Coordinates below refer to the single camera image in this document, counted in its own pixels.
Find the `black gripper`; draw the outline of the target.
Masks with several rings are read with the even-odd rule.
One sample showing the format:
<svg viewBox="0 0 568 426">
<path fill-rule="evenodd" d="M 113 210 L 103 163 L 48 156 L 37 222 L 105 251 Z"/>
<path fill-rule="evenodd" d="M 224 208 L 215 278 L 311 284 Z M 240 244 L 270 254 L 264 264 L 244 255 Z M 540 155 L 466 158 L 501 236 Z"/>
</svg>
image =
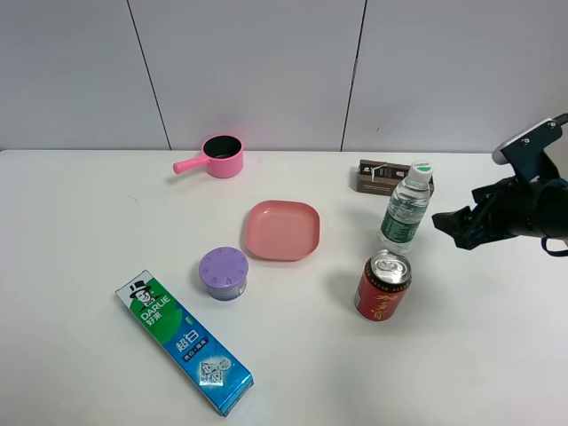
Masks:
<svg viewBox="0 0 568 426">
<path fill-rule="evenodd" d="M 567 181 L 537 177 L 523 182 L 507 177 L 472 191 L 477 206 L 434 214 L 432 222 L 450 236 L 458 249 L 517 236 L 534 237 L 547 247 L 548 240 L 567 239 Z"/>
</svg>

